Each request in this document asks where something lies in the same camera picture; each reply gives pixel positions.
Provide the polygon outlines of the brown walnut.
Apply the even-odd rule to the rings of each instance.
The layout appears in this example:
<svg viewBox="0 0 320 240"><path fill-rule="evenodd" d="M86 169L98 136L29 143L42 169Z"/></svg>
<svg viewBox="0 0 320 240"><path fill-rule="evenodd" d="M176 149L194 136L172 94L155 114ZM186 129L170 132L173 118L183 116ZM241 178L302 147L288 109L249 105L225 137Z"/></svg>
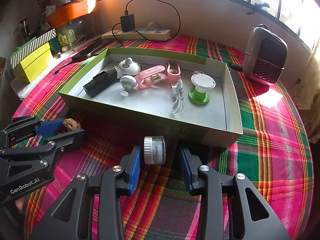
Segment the brown walnut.
<svg viewBox="0 0 320 240"><path fill-rule="evenodd" d="M76 131L76 130L79 130L80 128L81 128L80 122L72 118L65 119L62 122L63 133Z"/></svg>

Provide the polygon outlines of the black electric shaver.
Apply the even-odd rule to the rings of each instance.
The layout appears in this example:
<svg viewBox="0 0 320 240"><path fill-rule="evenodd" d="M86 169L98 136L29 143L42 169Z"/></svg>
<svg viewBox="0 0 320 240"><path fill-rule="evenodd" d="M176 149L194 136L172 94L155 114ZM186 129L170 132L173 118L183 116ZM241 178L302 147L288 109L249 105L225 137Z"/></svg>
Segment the black electric shaver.
<svg viewBox="0 0 320 240"><path fill-rule="evenodd" d="M106 88L118 82L121 77L121 70L118 67L113 67L94 76L89 83L83 86L83 89L90 98L93 98Z"/></svg>

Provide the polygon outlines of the white mushroom-shaped gadget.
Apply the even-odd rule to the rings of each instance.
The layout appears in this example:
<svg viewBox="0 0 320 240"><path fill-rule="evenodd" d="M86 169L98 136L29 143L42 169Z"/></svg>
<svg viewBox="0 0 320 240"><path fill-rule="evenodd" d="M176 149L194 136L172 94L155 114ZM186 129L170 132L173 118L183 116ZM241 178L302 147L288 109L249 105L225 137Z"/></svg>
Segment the white mushroom-shaped gadget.
<svg viewBox="0 0 320 240"><path fill-rule="evenodd" d="M124 75L120 78L120 84L123 90L120 92L120 95L123 97L129 96L128 91L134 89L137 86L136 79L131 75Z"/></svg>

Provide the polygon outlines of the small white lidded jar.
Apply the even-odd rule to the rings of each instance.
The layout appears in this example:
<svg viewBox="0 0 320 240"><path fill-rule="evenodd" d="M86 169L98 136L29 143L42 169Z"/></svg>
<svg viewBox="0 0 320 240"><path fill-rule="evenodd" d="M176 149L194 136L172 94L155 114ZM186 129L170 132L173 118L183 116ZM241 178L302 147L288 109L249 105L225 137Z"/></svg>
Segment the small white lidded jar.
<svg viewBox="0 0 320 240"><path fill-rule="evenodd" d="M165 138L150 136L144 138L144 162L147 165L162 165L166 159Z"/></svg>

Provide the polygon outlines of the pink plastic clip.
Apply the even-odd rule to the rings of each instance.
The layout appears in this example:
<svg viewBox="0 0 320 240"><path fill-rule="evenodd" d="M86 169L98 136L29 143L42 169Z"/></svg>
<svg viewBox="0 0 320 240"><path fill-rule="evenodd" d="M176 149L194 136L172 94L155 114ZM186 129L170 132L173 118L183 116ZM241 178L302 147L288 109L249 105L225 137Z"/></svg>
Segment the pink plastic clip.
<svg viewBox="0 0 320 240"><path fill-rule="evenodd" d="M140 89L147 89L157 83L165 81L167 79L167 76L164 74L164 71L164 66L157 65L139 72L135 76L138 87Z"/></svg>

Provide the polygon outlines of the white green cable spool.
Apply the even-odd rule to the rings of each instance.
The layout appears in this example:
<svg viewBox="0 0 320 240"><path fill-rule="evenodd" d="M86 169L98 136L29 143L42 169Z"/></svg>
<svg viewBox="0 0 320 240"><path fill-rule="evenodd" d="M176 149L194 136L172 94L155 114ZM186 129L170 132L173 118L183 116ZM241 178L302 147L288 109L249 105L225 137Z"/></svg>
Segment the white green cable spool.
<svg viewBox="0 0 320 240"><path fill-rule="evenodd" d="M190 78L194 88L188 92L188 98L197 105L206 105L210 101L209 91L216 86L215 80L203 73L195 73Z"/></svg>

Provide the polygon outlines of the yellow box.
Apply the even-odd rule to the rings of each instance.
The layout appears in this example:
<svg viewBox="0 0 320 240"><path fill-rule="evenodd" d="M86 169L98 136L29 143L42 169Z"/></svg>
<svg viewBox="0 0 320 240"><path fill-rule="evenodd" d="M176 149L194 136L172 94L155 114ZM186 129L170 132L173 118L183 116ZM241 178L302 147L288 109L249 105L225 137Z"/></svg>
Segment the yellow box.
<svg viewBox="0 0 320 240"><path fill-rule="evenodd" d="M49 42L31 51L31 47L24 47L11 59L15 77L22 83L31 83L52 62L53 56Z"/></svg>

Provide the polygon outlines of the plaid pink green blanket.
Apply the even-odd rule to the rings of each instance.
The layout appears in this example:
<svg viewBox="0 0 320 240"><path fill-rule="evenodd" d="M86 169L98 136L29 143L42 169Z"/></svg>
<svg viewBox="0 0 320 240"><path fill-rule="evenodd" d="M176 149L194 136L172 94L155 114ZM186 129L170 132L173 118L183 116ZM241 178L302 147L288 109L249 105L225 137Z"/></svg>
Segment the plaid pink green blanket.
<svg viewBox="0 0 320 240"><path fill-rule="evenodd" d="M264 87L231 73L238 96L243 134L228 149L211 149L209 164L218 172L242 172L258 188L292 239L300 239L312 206L313 166L303 122L285 87ZM24 236L28 238L71 179L84 172L104 172L130 152L133 140L121 142L122 127L88 114L74 113L87 141L64 154L55 180L26 198ZM168 159L163 167L145 166L136 192L121 201L127 239L195 239L200 199L191 197L179 171Z"/></svg>

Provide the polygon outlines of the striped green white box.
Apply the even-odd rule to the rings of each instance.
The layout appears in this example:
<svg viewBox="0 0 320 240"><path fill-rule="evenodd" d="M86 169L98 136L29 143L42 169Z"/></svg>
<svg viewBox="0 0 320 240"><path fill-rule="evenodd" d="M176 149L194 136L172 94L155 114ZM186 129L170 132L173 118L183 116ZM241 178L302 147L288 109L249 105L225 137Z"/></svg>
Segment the striped green white box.
<svg viewBox="0 0 320 240"><path fill-rule="evenodd" d="M40 37L32 38L24 45L17 47L14 53L9 57L12 68L15 68L23 59L30 55L33 51L40 48L40 46L49 42L56 37L56 30L52 29L44 33Z"/></svg>

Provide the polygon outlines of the black power bank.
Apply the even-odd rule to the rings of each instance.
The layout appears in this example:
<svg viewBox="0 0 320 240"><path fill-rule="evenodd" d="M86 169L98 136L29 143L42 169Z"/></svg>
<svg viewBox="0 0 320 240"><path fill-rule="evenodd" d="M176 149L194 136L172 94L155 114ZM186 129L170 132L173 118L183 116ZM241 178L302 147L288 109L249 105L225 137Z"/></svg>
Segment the black power bank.
<svg viewBox="0 0 320 240"><path fill-rule="evenodd" d="M72 57L72 62L82 62L94 56L101 49L106 48L114 40L109 38L104 40L102 37L97 38L92 44L80 50Z"/></svg>

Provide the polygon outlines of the white round gadget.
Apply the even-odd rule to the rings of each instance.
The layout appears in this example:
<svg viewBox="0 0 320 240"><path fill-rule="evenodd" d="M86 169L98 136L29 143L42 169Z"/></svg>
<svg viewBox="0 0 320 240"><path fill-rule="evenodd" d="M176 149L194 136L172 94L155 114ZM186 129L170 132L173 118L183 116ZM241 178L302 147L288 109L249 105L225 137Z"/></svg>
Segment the white round gadget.
<svg viewBox="0 0 320 240"><path fill-rule="evenodd" d="M117 67L122 75L131 76L136 76L142 69L140 64L131 57L121 61Z"/></svg>

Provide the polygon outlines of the orange shelf tray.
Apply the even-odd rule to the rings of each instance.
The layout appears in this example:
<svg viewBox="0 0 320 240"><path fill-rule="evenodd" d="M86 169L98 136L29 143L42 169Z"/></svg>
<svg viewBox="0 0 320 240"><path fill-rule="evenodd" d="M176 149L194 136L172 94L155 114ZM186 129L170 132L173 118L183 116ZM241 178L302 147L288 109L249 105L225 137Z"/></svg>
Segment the orange shelf tray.
<svg viewBox="0 0 320 240"><path fill-rule="evenodd" d="M57 28L69 21L96 12L97 0L81 0L69 3L52 12L44 19L52 28Z"/></svg>

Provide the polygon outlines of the green grey cardboard box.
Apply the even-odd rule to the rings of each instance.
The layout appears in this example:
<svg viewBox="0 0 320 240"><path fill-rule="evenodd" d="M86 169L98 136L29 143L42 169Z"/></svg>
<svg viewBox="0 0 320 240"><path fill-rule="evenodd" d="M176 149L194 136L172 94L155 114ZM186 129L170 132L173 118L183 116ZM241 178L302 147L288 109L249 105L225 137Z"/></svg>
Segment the green grey cardboard box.
<svg viewBox="0 0 320 240"><path fill-rule="evenodd" d="M115 67L128 57L142 69L175 63L180 66L184 92L193 89L192 75L201 71L215 81L205 105L183 99L183 112L172 114L174 99L170 83L162 81L150 88L134 88L122 96L117 82L91 98L84 90L100 72ZM228 148L243 134L240 107L234 83L223 62L191 54L166 50L109 48L78 71L60 90L71 109L102 115L114 122L142 128L153 135L186 139L210 146Z"/></svg>

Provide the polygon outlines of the cream dotted curtain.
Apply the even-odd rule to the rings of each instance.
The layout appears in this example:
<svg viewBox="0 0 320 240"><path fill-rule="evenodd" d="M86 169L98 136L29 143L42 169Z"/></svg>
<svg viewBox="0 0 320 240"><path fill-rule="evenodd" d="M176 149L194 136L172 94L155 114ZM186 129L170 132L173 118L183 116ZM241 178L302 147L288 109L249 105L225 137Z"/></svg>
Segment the cream dotted curtain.
<svg viewBox="0 0 320 240"><path fill-rule="evenodd" d="M313 52L289 94L299 111L308 140L314 144L319 142L319 48Z"/></svg>

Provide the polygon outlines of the beige power strip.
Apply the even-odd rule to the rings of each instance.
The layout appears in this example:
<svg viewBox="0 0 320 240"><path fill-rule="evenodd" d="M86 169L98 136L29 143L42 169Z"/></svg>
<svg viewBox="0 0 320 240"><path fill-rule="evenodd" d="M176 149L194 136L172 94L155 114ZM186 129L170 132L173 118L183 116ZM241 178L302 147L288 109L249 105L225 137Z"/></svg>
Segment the beige power strip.
<svg viewBox="0 0 320 240"><path fill-rule="evenodd" d="M116 37L119 40L152 40L152 41L166 41L170 38L170 30L167 29L138 29L138 31L121 30L108 31L101 37L103 40L113 39Z"/></svg>

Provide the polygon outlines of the white space heater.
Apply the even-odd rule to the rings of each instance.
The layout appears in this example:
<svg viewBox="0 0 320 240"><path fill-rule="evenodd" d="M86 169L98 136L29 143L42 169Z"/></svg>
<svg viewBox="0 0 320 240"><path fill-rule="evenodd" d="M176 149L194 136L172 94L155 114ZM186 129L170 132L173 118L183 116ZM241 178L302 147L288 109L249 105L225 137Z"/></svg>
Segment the white space heater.
<svg viewBox="0 0 320 240"><path fill-rule="evenodd" d="M279 80L287 58L287 44L266 24L252 28L242 65L244 76L255 82L273 85Z"/></svg>

